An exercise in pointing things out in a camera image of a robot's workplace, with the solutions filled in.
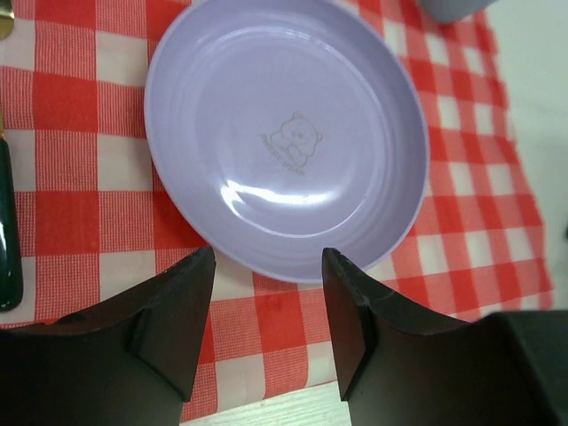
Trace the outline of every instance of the embossed bear design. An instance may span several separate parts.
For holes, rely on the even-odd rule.
[[[322,139],[323,136],[313,124],[298,112],[270,136],[271,143],[283,151],[297,167],[303,167],[308,162]]]

